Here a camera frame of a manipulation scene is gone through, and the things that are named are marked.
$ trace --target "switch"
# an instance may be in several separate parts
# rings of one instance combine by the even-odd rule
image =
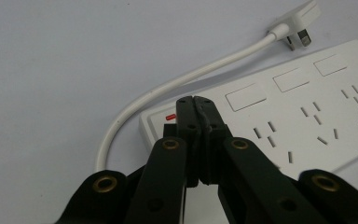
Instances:
[[[281,92],[290,91],[310,82],[308,74],[302,68],[296,68],[273,79]]]
[[[255,105],[265,101],[267,96],[260,86],[254,83],[250,86],[227,94],[226,98],[231,105],[232,110],[235,112],[250,105]]]
[[[344,70],[348,67],[347,62],[339,54],[334,54],[314,64],[318,69],[319,73],[321,73],[321,75],[324,77]]]

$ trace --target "red indicator light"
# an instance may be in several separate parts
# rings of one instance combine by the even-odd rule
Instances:
[[[171,120],[171,119],[176,119],[176,115],[175,114],[171,114],[167,117],[165,117],[166,120]]]

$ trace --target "power strip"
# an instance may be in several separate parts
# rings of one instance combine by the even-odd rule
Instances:
[[[211,99],[234,136],[255,142],[294,179],[309,169],[334,172],[358,157],[358,41],[324,49],[195,95]],[[175,102],[146,110],[150,148]]]

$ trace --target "cable strain relief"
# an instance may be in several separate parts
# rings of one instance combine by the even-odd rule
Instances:
[[[290,27],[286,23],[280,23],[269,30],[269,34],[275,35],[275,40],[280,40],[288,36]]]

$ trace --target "brass screw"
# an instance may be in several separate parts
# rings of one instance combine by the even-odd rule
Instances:
[[[325,175],[314,175],[312,182],[321,189],[336,192],[339,190],[339,184],[334,179]]]
[[[231,142],[231,145],[236,149],[246,149],[249,146],[247,142],[240,139],[234,139]]]
[[[117,179],[111,175],[103,175],[98,178],[92,188],[98,193],[106,193],[117,186]]]
[[[179,143],[176,140],[168,139],[162,142],[162,147],[164,147],[167,150],[177,149],[179,148]]]

